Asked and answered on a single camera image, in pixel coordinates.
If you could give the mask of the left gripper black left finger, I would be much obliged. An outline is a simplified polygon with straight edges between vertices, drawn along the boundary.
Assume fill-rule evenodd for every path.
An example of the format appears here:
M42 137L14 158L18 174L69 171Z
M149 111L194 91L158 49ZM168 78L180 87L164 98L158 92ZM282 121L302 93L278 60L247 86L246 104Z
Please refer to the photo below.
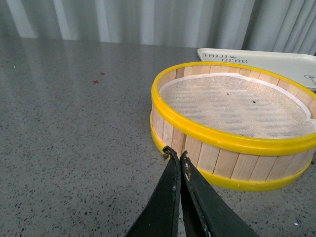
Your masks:
M178 234L181 167L172 148L166 146L162 151L169 157L167 166L127 237L176 237Z

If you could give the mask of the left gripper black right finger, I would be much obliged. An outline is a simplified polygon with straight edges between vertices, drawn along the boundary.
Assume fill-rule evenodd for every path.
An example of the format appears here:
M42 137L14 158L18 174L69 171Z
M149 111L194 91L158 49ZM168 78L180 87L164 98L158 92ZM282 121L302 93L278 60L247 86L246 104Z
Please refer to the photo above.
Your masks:
M201 175L187 157L180 156L181 204L188 237L257 237Z

